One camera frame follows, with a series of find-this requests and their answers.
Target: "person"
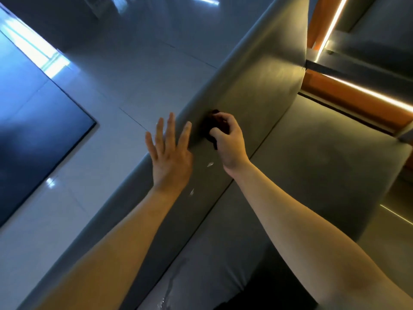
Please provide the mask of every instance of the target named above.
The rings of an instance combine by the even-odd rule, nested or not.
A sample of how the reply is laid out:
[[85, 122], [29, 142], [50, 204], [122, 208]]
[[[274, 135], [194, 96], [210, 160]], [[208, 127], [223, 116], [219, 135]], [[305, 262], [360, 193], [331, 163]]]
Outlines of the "person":
[[[344, 233], [271, 182], [248, 159], [235, 118], [215, 114], [230, 134], [213, 128], [225, 171], [240, 187], [271, 242], [312, 298], [324, 308], [413, 309], [396, 286]], [[145, 143], [154, 185], [146, 197], [85, 254], [37, 309], [116, 310], [136, 277], [151, 242], [192, 172], [188, 150], [191, 123], [176, 143], [171, 113], [163, 140], [163, 119], [154, 143]]]

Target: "person's right arm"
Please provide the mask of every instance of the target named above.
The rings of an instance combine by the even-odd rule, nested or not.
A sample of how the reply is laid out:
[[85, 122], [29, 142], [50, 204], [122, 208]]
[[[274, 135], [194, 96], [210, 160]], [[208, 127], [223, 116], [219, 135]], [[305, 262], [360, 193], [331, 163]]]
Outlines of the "person's right arm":
[[230, 135], [217, 128], [210, 131], [225, 171], [237, 182], [272, 243], [317, 303], [329, 305], [339, 298], [352, 309], [413, 309], [412, 299], [354, 241], [249, 161], [242, 131], [232, 115], [216, 115], [230, 125]]

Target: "black object in hand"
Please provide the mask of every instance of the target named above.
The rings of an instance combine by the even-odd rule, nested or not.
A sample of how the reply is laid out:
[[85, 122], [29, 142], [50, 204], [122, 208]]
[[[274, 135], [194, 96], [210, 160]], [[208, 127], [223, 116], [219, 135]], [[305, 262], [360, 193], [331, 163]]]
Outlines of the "black object in hand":
[[214, 127], [219, 128], [223, 133], [230, 134], [230, 126], [222, 117], [217, 117], [214, 114], [219, 113], [219, 110], [212, 110], [207, 114], [204, 121], [201, 123], [201, 135], [214, 144], [214, 149], [218, 150], [216, 139], [209, 135], [209, 131]]

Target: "person's left arm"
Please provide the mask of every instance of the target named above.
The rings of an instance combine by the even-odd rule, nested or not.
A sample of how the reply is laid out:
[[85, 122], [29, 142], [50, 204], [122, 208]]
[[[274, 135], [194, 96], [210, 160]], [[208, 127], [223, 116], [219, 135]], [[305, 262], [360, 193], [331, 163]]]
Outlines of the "person's left arm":
[[192, 173], [188, 151], [191, 123], [175, 141], [175, 118], [168, 119], [165, 142], [159, 119], [155, 145], [145, 142], [153, 162], [154, 187], [137, 207], [87, 252], [43, 300], [38, 310], [117, 310], [125, 298], [149, 246]]

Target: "hand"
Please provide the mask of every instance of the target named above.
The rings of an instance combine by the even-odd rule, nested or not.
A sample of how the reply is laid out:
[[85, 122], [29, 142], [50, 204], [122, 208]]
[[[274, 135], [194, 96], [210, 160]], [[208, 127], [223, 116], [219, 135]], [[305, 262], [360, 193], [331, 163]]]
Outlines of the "hand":
[[230, 126], [230, 134], [227, 135], [214, 127], [209, 134], [216, 139], [218, 153], [224, 164], [224, 170], [229, 176], [234, 177], [235, 173], [243, 166], [250, 164], [245, 152], [244, 137], [235, 117], [228, 113], [219, 112], [214, 114], [227, 121]]
[[188, 151], [191, 122], [187, 122], [179, 137], [175, 140], [175, 116], [169, 114], [166, 127], [165, 142], [163, 141], [163, 118], [156, 126], [155, 145], [150, 132], [145, 134], [145, 143], [153, 164], [154, 188], [162, 192], [172, 193], [178, 197], [188, 184], [192, 173], [193, 156]]

